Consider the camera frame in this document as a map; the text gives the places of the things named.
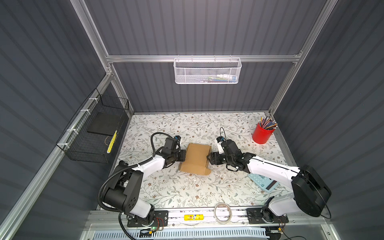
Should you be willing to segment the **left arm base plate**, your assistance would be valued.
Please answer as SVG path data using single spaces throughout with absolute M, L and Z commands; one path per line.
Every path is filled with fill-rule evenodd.
M 129 228 L 139 228 L 139 227 L 167 227 L 169 220 L 169 211 L 164 210 L 154 210 L 149 213 L 146 218 L 141 218 L 139 216 L 127 216 L 128 223 L 127 227 Z

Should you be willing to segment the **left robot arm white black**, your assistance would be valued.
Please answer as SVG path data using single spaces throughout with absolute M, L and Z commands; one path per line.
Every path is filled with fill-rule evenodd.
M 153 154 L 147 160 L 128 165 L 119 162 L 113 173 L 98 191 L 98 205 L 110 212 L 152 222 L 155 207 L 139 197 L 143 180 L 155 172 L 169 168 L 175 162 L 183 162 L 186 151 L 181 148 L 181 137 L 156 132 L 151 135 Z

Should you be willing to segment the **brown cardboard box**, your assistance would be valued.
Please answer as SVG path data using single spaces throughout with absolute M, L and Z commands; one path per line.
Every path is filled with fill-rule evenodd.
M 179 166 L 184 173 L 208 176 L 211 174 L 207 156 L 211 153 L 211 146 L 190 143 L 186 151 L 185 161 Z

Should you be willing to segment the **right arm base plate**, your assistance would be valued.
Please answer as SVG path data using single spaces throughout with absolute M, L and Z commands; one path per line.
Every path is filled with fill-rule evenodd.
M 263 208 L 247 208 L 246 215 L 250 224 L 287 224 L 288 216 L 276 216 Z

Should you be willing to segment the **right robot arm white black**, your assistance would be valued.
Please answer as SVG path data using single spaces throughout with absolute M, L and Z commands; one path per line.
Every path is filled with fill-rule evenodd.
M 328 207 L 332 191 L 313 167 L 286 166 L 252 153 L 242 153 L 234 141 L 222 136 L 217 138 L 217 144 L 219 150 L 207 155 L 211 165 L 225 165 L 232 172 L 261 175 L 292 190 L 290 194 L 268 198 L 260 211 L 265 222 L 272 223 L 298 212 L 319 217 Z

